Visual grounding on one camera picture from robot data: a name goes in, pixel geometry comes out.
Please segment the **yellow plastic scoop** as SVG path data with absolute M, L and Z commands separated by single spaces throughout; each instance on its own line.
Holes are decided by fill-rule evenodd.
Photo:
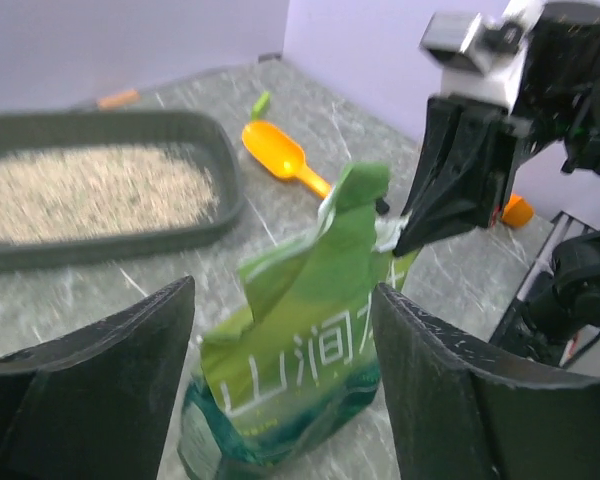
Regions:
M 331 185 L 308 165 L 303 148 L 279 127 L 265 120 L 249 122 L 241 139 L 246 150 L 274 177 L 298 180 L 320 198 L 326 198 Z

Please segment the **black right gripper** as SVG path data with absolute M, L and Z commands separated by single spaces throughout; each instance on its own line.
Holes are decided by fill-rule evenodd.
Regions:
M 527 31 L 513 112 L 528 119 L 531 129 L 523 143 L 519 118 L 430 97 L 396 257 L 492 226 L 518 168 L 555 142 L 565 148 L 563 173 L 600 175 L 600 3 L 511 1 L 504 17 Z

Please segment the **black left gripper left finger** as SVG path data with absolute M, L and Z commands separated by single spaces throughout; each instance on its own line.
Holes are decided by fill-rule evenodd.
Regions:
M 0 358 L 0 479 L 154 479 L 195 312 L 186 276 Z

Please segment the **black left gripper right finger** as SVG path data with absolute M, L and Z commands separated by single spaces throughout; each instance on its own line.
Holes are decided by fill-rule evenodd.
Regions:
M 600 479 L 600 378 L 532 362 L 393 288 L 371 320 L 404 479 Z

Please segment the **green litter bag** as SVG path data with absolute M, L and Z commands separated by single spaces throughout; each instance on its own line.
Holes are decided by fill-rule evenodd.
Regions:
M 192 479 L 261 479 L 325 442 L 380 383 L 370 309 L 404 285 L 414 255 L 375 203 L 389 169 L 347 166 L 306 232 L 246 261 L 246 303 L 200 341 L 178 454 Z

